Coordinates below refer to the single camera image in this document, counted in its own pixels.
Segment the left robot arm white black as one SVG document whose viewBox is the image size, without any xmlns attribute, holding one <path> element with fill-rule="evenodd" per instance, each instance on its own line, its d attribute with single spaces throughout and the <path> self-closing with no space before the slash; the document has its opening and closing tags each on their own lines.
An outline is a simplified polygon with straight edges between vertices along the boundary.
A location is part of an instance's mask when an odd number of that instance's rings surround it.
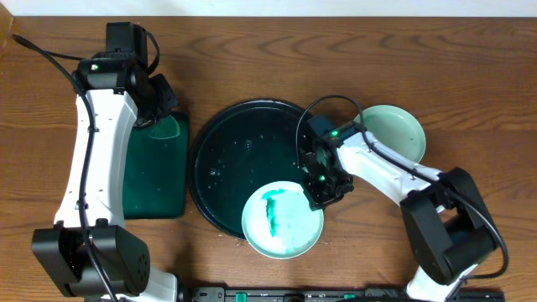
<svg viewBox="0 0 537 302">
<path fill-rule="evenodd" d="M 126 228 L 123 177 L 131 132 L 170 115 L 178 99 L 148 58 L 154 36 L 109 23 L 106 48 L 68 74 L 76 92 L 76 142 L 67 189 L 50 228 L 31 248 L 66 297 L 176 301 L 175 275 L 155 268 L 147 244 Z"/>
</svg>

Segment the round black serving tray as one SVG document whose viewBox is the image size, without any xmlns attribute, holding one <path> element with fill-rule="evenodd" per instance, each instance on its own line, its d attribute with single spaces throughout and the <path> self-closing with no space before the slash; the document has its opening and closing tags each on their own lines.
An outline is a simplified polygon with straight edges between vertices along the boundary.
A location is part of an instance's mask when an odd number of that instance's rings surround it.
<svg viewBox="0 0 537 302">
<path fill-rule="evenodd" d="M 312 117 L 279 99 L 252 99 L 217 113 L 190 149 L 188 186 L 201 214 L 219 231 L 244 239 L 242 211 L 259 188 L 275 181 L 301 182 L 295 130 Z"/>
</svg>

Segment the pale green plate front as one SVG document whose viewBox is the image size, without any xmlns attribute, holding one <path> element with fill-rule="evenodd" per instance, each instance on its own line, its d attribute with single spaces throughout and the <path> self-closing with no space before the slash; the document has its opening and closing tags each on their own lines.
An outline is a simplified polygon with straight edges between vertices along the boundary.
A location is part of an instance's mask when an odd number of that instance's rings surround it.
<svg viewBox="0 0 537 302">
<path fill-rule="evenodd" d="M 257 189 L 242 210 L 242 232 L 265 257 L 296 258 L 309 251 L 324 227 L 324 212 L 310 209 L 301 185 L 277 181 Z"/>
</svg>

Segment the pale green plate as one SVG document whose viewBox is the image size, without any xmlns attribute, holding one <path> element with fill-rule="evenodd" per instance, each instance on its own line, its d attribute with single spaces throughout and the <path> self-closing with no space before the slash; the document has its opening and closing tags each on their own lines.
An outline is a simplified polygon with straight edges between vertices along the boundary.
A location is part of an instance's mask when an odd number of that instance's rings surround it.
<svg viewBox="0 0 537 302">
<path fill-rule="evenodd" d="M 257 189 L 242 210 L 242 232 L 265 257 L 296 258 L 309 251 L 324 227 L 324 212 L 310 209 L 301 185 L 277 181 Z"/>
<path fill-rule="evenodd" d="M 419 163 L 425 155 L 425 131 L 409 112 L 391 105 L 377 105 L 363 112 L 365 127 L 384 146 Z"/>
</svg>

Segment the dark green rectangular tray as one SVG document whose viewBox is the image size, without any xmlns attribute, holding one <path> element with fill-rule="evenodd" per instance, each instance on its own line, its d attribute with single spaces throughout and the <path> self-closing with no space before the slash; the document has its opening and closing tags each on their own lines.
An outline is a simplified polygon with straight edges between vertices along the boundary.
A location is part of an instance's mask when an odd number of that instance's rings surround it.
<svg viewBox="0 0 537 302">
<path fill-rule="evenodd" d="M 183 112 L 170 115 L 180 125 L 176 138 L 152 139 L 152 126 L 131 132 L 123 182 L 127 220 L 175 219 L 184 214 L 190 121 Z"/>
</svg>

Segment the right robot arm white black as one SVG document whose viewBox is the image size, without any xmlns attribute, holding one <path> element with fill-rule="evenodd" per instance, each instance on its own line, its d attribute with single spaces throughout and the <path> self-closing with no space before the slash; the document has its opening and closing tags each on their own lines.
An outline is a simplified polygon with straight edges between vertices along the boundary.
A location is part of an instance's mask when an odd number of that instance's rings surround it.
<svg viewBox="0 0 537 302">
<path fill-rule="evenodd" d="M 301 119 L 296 144 L 307 172 L 302 182 L 313 211 L 343 199 L 358 177 L 401 210 L 418 271 L 411 299 L 448 301 L 503 239 L 473 178 L 417 164 L 380 143 L 363 125 L 336 128 L 324 115 Z"/>
</svg>

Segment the green scrub sponge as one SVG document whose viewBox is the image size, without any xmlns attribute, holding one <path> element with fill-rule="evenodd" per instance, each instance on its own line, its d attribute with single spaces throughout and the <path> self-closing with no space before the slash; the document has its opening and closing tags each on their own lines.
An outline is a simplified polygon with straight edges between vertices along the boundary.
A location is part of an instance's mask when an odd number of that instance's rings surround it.
<svg viewBox="0 0 537 302">
<path fill-rule="evenodd" d="M 149 137 L 157 140 L 172 139 L 178 137 L 179 135 L 180 125 L 172 115 L 161 119 L 149 130 Z"/>
</svg>

